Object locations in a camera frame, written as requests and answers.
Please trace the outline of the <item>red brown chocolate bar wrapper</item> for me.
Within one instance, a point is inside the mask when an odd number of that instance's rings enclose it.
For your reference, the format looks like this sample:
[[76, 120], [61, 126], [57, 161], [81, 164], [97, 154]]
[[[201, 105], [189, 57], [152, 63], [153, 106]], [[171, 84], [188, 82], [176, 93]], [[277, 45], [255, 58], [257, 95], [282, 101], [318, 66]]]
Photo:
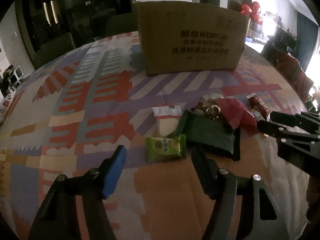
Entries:
[[267, 120], [270, 114], [270, 110], [266, 103], [264, 103], [264, 101], [255, 93], [249, 94], [247, 98], [251, 107], [258, 111], [262, 115], [262, 117]]

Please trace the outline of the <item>pink red snack bag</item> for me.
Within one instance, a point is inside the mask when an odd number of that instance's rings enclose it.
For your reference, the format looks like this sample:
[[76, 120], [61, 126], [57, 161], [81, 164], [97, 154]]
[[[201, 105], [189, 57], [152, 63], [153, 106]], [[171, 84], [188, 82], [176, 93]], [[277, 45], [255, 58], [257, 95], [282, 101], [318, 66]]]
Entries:
[[219, 98], [215, 101], [232, 129], [241, 128], [248, 136], [257, 134], [255, 117], [242, 102], [228, 98]]

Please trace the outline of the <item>dark green snack bag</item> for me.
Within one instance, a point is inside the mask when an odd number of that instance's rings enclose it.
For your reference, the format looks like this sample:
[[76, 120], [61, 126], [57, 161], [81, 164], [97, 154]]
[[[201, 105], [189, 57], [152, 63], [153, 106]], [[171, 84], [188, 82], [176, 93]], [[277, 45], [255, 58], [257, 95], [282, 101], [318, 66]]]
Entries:
[[199, 149], [233, 161], [240, 160], [241, 128], [233, 129], [224, 120], [212, 120], [186, 110], [172, 136], [182, 134], [189, 149]]

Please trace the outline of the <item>brown gold candy wrapper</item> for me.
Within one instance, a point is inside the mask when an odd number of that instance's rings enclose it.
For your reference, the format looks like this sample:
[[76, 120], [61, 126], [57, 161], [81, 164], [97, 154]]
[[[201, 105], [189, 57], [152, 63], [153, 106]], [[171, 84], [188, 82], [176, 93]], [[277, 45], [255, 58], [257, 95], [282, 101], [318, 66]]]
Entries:
[[202, 115], [210, 120], [221, 119], [221, 108], [215, 104], [207, 104], [199, 102], [195, 107], [191, 108], [191, 112], [197, 115]]

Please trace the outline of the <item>white pale green candy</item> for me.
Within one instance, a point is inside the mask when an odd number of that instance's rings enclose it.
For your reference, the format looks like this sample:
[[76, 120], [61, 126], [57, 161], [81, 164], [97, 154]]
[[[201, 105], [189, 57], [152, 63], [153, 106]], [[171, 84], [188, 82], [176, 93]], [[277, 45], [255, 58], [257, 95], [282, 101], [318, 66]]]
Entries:
[[223, 99], [224, 96], [217, 93], [210, 93], [210, 94], [203, 95], [202, 98], [206, 101], [215, 101], [216, 99]]

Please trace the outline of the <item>green snack packet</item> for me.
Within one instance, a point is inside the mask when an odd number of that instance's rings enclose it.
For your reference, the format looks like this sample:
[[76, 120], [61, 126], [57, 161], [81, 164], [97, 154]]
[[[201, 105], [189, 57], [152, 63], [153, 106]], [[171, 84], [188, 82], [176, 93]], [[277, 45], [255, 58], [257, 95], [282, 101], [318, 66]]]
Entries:
[[186, 158], [186, 136], [176, 138], [149, 137], [145, 140], [146, 158], [149, 163]]

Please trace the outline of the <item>white red bread packet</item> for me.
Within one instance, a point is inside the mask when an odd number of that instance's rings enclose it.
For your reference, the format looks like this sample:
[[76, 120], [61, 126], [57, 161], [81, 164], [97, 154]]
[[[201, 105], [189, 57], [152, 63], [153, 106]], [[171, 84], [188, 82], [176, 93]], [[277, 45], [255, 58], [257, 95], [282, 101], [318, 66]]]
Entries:
[[180, 105], [157, 105], [152, 106], [156, 119], [156, 135], [165, 138], [172, 134], [180, 121], [182, 110]]

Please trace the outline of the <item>patchwork patterned tablecloth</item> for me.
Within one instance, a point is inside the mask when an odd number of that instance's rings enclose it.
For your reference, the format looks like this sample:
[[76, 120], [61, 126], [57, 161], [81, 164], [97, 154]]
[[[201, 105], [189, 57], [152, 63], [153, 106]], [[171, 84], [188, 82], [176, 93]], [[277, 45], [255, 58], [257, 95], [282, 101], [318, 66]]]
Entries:
[[152, 106], [190, 109], [205, 95], [299, 113], [304, 103], [274, 67], [246, 47], [233, 71], [147, 76], [138, 34], [82, 46], [43, 66], [18, 87], [1, 124], [1, 214], [27, 239], [54, 179], [80, 176], [127, 148], [114, 194], [104, 201], [118, 239], [200, 239], [214, 202], [190, 159], [150, 164], [145, 139], [156, 134]]

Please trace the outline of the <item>red balloon bow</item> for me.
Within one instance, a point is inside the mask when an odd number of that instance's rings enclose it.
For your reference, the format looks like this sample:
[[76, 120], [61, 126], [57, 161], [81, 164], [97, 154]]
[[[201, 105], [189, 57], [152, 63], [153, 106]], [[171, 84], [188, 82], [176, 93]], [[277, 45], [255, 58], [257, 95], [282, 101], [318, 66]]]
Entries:
[[253, 22], [258, 25], [263, 25], [263, 20], [260, 17], [260, 4], [257, 1], [254, 1], [251, 5], [243, 4], [241, 6], [241, 14], [250, 17]]

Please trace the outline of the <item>floral cushion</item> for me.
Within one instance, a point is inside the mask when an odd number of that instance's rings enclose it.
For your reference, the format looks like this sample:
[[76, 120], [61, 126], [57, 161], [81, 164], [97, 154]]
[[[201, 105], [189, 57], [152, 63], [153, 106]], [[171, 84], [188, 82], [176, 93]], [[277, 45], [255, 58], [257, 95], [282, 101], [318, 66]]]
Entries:
[[9, 107], [13, 101], [14, 94], [8, 94], [1, 102], [0, 107], [0, 124], [3, 123], [5, 116], [7, 114], [7, 111], [9, 110]]

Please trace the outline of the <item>brown cardboard box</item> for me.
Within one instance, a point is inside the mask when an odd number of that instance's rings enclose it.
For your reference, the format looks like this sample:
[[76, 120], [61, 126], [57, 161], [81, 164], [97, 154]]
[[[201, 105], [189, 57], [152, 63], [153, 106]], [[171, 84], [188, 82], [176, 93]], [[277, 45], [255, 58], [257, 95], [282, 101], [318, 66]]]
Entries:
[[251, 19], [211, 4], [134, 4], [147, 75], [237, 68]]

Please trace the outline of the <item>white shelf unit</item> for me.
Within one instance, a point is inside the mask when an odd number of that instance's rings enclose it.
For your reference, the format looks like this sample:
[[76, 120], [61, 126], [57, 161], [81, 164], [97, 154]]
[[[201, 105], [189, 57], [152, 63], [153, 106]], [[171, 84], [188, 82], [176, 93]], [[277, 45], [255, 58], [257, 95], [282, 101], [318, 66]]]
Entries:
[[20, 80], [22, 77], [24, 77], [24, 72], [20, 66], [16, 66], [13, 68], [11, 76], [15, 77], [17, 80]]

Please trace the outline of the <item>dark dining chair left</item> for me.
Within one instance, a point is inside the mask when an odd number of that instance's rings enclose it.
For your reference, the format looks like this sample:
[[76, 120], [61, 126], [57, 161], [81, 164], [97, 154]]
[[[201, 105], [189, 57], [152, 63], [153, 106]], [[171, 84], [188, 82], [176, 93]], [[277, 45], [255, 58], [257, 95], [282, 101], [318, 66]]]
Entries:
[[35, 69], [42, 67], [54, 59], [65, 55], [75, 49], [74, 41], [71, 33], [65, 33], [52, 41], [41, 46], [35, 53], [33, 58], [33, 66]]

